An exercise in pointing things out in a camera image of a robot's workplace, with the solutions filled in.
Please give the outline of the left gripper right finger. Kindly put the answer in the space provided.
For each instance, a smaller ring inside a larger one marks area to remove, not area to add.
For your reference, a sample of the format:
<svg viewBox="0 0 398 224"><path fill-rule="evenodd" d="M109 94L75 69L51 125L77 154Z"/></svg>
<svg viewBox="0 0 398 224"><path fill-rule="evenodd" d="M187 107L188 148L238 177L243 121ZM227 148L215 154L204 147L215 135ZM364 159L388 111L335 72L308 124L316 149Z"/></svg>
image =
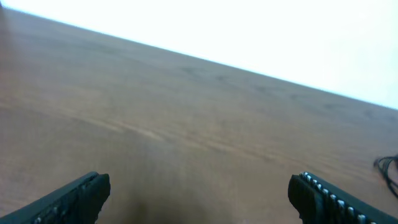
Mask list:
<svg viewBox="0 0 398 224"><path fill-rule="evenodd" d="M397 218L310 172L291 176L288 198L303 223L397 224Z"/></svg>

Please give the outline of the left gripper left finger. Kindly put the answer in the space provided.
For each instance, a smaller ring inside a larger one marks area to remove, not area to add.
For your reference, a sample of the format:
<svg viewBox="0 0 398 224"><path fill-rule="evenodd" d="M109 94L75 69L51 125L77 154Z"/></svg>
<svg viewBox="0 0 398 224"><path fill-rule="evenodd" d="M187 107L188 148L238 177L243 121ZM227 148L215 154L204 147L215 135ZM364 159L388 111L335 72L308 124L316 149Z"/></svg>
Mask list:
<svg viewBox="0 0 398 224"><path fill-rule="evenodd" d="M1 217L1 223L96 223L110 190L108 174L89 172Z"/></svg>

